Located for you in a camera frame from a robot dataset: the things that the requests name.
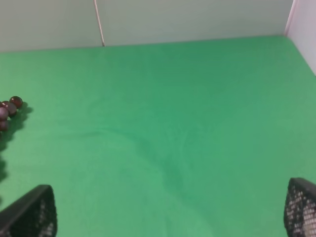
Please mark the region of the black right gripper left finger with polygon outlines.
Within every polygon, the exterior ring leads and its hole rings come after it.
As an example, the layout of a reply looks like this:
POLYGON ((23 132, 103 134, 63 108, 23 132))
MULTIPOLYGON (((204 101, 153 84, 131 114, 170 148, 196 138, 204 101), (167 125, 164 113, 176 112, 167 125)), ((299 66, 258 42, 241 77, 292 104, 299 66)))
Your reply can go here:
POLYGON ((55 237, 57 210, 53 188, 38 185, 0 212, 2 237, 55 237))

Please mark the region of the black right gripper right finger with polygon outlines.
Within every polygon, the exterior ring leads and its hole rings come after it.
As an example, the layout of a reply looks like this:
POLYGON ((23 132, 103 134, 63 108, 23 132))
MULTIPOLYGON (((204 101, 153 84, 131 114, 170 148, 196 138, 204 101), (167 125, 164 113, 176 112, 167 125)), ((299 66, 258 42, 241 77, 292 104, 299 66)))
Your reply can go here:
POLYGON ((289 237, 316 235, 316 185, 304 178, 290 178, 283 223, 289 237))

